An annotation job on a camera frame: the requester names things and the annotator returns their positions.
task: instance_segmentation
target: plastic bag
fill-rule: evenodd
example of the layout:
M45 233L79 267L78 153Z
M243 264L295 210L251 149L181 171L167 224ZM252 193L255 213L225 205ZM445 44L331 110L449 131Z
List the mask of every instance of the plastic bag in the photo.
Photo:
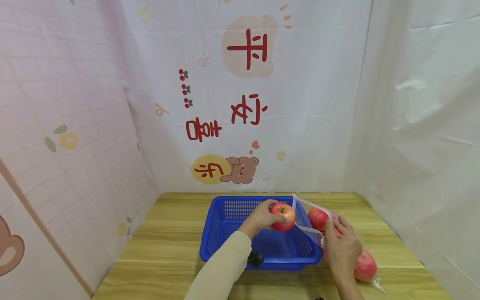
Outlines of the plastic bag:
M293 194L292 207L294 211L296 210L297 205L302 205L305 211L307 211L311 227L309 224L303 224L304 222L297 222L297 220L295 221L295 225L305 232L305 234L307 234L307 236L309 236L314 242L318 243L328 264L328 253L325 252L324 226L327 220L326 218L338 218L338 214L333 210L328 210L310 201L301 199L297 195ZM338 237L341 236L340 232L336 228L335 234ZM362 254L357 260L357 265L355 266L353 274L357 280L369 282L374 288L385 292L381 284L382 278L380 276L380 270L378 269L377 264L365 243L360 239L360 237L358 238L362 243L363 249Z

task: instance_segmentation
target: hand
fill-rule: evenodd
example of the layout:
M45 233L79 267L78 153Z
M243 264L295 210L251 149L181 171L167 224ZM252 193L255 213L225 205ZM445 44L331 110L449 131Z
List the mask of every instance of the hand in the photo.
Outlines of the hand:
M338 238L335 235L334 227L342 234L341 237ZM355 269L363 246L352 226L344 217L339 216L333 221L327 220L325 248L334 277L353 278L353 269Z
M268 199L258 204L250 216L243 221L238 231L245 233L250 239L253 239L262 228L273 229L270 227L273 223L286 223L287 218L268 211L270 205L277 203L277 200Z

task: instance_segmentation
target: yellow circle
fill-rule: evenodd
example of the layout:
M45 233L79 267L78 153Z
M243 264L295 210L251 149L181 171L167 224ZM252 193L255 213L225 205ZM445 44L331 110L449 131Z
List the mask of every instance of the yellow circle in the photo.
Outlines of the yellow circle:
M220 178L230 175L230 164L221 156L205 155L197 158L190 168L193 178L204 184L218 184Z

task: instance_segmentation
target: brown bear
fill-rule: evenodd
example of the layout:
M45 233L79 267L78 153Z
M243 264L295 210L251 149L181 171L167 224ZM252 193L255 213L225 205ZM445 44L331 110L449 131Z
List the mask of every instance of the brown bear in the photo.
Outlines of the brown bear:
M230 164L230 175L225 175L220 178L221 182L233 182L249 184L252 182L255 174L255 167L258 165L258 158L248 158L245 156L236 158L229 157L227 162Z

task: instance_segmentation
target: wooden table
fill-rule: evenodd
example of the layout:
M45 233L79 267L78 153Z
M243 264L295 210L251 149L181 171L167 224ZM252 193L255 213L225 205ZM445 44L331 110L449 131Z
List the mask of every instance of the wooden table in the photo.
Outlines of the wooden table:
M161 195L93 300L183 299L204 265L198 254L202 231L210 203L219 195ZM370 248L381 270L386 294L359 283L365 299L450 299L361 196L353 193L300 193L298 196L343 215ZM307 266L301 272L246 271L233 286L229 299L313 300L317 297L339 299L330 271L323 262Z

